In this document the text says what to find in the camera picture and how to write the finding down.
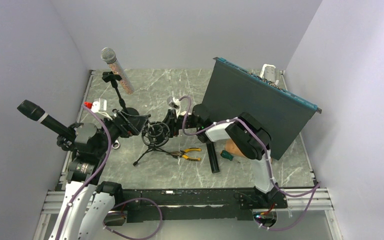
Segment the black tripod shock mount stand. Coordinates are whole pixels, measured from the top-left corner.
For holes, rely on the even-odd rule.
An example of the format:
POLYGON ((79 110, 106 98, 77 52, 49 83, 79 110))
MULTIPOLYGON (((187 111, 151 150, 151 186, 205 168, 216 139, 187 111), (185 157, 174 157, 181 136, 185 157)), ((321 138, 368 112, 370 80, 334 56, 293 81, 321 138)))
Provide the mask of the black tripod shock mount stand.
POLYGON ((139 161, 148 153, 151 152, 160 152, 167 154, 168 151, 162 149, 170 138, 173 136, 166 136, 163 133, 163 125, 161 121, 149 121, 147 126, 143 129, 141 133, 141 140, 147 150, 141 154, 141 156, 133 162, 133 166, 137 166, 139 161))

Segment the black round-base clip stand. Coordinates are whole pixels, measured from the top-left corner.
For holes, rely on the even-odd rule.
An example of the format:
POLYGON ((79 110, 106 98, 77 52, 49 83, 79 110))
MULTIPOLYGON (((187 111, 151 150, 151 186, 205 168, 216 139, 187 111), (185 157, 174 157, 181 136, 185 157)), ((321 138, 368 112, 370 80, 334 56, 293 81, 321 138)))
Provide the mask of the black round-base clip stand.
POLYGON ((122 111, 124 113, 134 115, 134 116, 139 115, 139 112, 135 108, 126 107, 126 103, 125 103, 124 99, 122 98, 120 91, 119 91, 119 88, 118 88, 119 83, 121 83, 121 80, 122 80, 122 77, 120 75, 114 74, 112 71, 105 71, 102 74, 102 80, 105 83, 111 83, 111 86, 114 88, 114 90, 117 94, 118 103, 121 106, 122 111))

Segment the black microphone silver grille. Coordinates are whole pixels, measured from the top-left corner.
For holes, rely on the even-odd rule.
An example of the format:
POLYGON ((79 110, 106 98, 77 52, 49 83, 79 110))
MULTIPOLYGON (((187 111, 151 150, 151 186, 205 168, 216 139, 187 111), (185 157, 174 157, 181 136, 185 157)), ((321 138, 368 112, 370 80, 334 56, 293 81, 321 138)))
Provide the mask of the black microphone silver grille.
POLYGON ((207 148, 211 172, 213 174, 219 173, 220 168, 219 168, 219 164, 218 164, 218 159, 217 159, 217 154, 216 154, 216 149, 215 149, 214 143, 211 141, 207 142, 206 148, 207 148))

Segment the glitter microphone silver grille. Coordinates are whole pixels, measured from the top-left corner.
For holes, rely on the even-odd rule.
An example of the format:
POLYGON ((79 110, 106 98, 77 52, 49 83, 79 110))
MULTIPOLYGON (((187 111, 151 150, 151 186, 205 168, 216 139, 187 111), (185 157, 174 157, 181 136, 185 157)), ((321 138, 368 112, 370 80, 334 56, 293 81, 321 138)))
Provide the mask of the glitter microphone silver grille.
POLYGON ((124 91, 131 95, 134 93, 135 89, 130 82, 128 76, 126 75, 124 69, 119 63, 115 51, 110 47, 104 47, 100 53, 101 59, 107 63, 111 71, 121 77, 120 84, 123 87, 124 91))

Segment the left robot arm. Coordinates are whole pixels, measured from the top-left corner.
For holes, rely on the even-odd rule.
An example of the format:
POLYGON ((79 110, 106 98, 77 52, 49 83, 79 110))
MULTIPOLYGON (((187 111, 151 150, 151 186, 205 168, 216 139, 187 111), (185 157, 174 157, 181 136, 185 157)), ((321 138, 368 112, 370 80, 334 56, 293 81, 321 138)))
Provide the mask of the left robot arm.
POLYGON ((118 138, 141 134, 150 115, 115 111, 111 119, 92 116, 91 122, 74 124, 73 160, 68 166, 64 198, 50 234, 51 240, 91 240, 110 210, 124 203, 121 184, 100 182, 111 147, 118 138))

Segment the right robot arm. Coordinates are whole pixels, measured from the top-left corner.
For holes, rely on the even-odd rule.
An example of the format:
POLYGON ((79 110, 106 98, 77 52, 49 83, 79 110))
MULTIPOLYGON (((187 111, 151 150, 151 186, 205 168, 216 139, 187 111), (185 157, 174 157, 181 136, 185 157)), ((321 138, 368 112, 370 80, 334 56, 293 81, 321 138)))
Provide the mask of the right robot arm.
POLYGON ((271 169, 272 137, 259 121, 247 112, 234 118, 215 120, 203 104, 195 105, 184 113, 180 113, 179 108, 175 105, 159 123, 163 137, 173 138, 180 133, 188 135, 188 129, 195 129, 191 136, 196 136, 206 145, 213 174, 220 172, 215 142, 233 142, 239 152, 251 161, 253 170, 254 193, 249 197, 241 193, 240 200, 247 200, 255 208, 286 206, 286 196, 279 190, 271 169))

